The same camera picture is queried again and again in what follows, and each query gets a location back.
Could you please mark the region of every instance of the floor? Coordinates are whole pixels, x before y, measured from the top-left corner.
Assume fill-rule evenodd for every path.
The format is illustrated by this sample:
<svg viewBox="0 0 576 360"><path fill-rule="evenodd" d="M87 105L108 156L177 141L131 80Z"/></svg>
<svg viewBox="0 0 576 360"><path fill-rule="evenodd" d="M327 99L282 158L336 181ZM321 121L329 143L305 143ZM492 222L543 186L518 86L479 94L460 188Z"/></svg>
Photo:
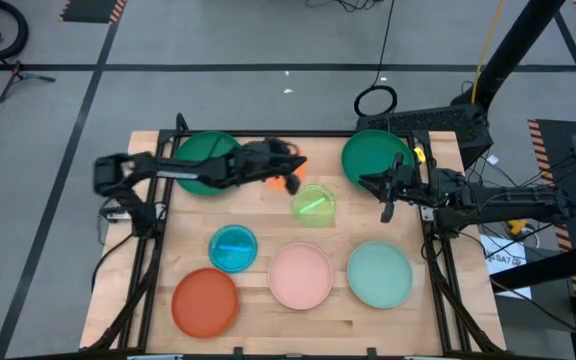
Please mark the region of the floor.
<svg viewBox="0 0 576 360"><path fill-rule="evenodd" d="M375 73L352 64L376 64L388 17L387 1L347 14L301 0L129 0L109 26L59 22L64 3L14 2L31 28L19 58L58 80L17 85L0 105L0 357L77 349L101 252L96 157L123 151L133 130L171 128L179 111L194 129L353 129L352 103ZM506 2L493 49L525 3ZM472 80L495 8L396 2L384 63L406 66L381 77L397 110L443 106ZM572 41L553 21L522 61L537 66L511 75L490 108L492 153L518 181L537 173L526 120L576 121L572 2L561 15ZM10 27L0 15L0 30ZM0 71L0 91L7 78ZM552 236L542 241L556 249ZM520 354L572 357L566 333L507 321L504 332Z"/></svg>

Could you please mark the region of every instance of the black pole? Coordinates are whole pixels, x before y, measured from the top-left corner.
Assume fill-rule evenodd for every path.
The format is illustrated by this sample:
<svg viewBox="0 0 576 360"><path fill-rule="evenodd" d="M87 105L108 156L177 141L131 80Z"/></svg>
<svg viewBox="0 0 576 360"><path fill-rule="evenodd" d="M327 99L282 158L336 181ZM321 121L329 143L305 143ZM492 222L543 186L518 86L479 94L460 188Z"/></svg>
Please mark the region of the black pole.
<svg viewBox="0 0 576 360"><path fill-rule="evenodd" d="M479 76L476 101L484 109L488 110L501 85L524 58L550 20L559 12L564 2L565 0L528 2ZM450 104L470 104L471 97L472 87L454 98Z"/></svg>
<svg viewBox="0 0 576 360"><path fill-rule="evenodd" d="M490 279L510 290L566 279L576 275L576 249L543 260L490 275ZM506 291L493 284L493 292Z"/></svg>

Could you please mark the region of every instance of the orange object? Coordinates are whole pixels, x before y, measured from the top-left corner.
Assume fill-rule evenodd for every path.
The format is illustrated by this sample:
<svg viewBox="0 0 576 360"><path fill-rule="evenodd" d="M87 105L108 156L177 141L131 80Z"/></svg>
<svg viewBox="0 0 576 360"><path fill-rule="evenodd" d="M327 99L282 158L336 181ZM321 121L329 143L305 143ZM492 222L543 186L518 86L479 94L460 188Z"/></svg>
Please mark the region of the orange object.
<svg viewBox="0 0 576 360"><path fill-rule="evenodd" d="M239 296L223 271L204 268L186 275L172 295L172 317L184 333L211 338L226 331L239 311Z"/></svg>
<svg viewBox="0 0 576 360"><path fill-rule="evenodd" d="M300 167L298 167L293 174L297 175L297 177L299 178L299 180L301 180L301 182L304 182L304 179L306 178L306 169L307 169L307 165L308 161L306 161L305 163L301 164ZM285 191L286 189L286 179L283 178L283 176L277 177L277 178L270 178L266 180L266 184L268 184L271 188L275 189L275 190L281 190L281 191Z"/></svg>

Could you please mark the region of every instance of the wooden table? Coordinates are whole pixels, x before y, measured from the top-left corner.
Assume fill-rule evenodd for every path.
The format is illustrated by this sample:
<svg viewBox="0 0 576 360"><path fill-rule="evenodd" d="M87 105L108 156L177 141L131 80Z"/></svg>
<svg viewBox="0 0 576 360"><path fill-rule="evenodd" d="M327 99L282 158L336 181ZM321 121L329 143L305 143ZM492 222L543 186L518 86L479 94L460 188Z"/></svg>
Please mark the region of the wooden table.
<svg viewBox="0 0 576 360"><path fill-rule="evenodd" d="M134 132L129 152L155 150L157 132ZM252 138L239 138L240 143ZM290 196L258 182L218 197L197 197L175 185L168 215L157 292L147 351L150 353L231 354L241 346L246 354L362 355L375 347L380 355L440 355L437 321L427 263L420 255L422 232L416 206L398 203L389 224L379 222L383 205L361 192L344 176L340 154L347 138L291 138L308 156L303 184L318 183L334 192L337 216L333 226L308 229L293 219ZM462 169L453 133L431 133L439 167ZM136 188L145 196L147 182ZM208 242L227 224L250 228L259 242L253 265L232 277L239 288L240 312L222 336L201 340L182 333L174 324L170 302L177 283L189 272L210 267ZM130 231L126 223L111 225L106 251ZM478 237L474 227L467 232ZM404 304L374 309L362 303L346 279L352 251L370 240L385 240L402 249L411 261L414 287ZM306 242L320 247L335 270L333 289L319 306L296 311L281 305L270 293L266 271L283 246ZM137 241L111 255L97 276L81 345L96 340L126 300ZM466 308L490 338L505 347L495 300L481 248L472 239L453 240L453 253L461 295ZM452 347L459 348L450 306ZM138 326L141 309L135 311ZM136 331L130 344L136 344Z"/></svg>

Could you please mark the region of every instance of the light blue plate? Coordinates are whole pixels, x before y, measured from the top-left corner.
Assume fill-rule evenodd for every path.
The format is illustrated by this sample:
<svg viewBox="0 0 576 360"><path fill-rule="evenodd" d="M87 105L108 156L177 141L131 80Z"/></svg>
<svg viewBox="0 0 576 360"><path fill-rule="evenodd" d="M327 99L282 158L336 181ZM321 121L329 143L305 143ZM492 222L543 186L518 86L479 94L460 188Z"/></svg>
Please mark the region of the light blue plate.
<svg viewBox="0 0 576 360"><path fill-rule="evenodd" d="M348 283L361 301L376 308L395 307L412 288L412 267L406 255L385 241L359 246L348 260Z"/></svg>
<svg viewBox="0 0 576 360"><path fill-rule="evenodd" d="M227 273L240 272L255 260L257 239L245 226L224 226L210 240L208 254L212 264L219 270Z"/></svg>

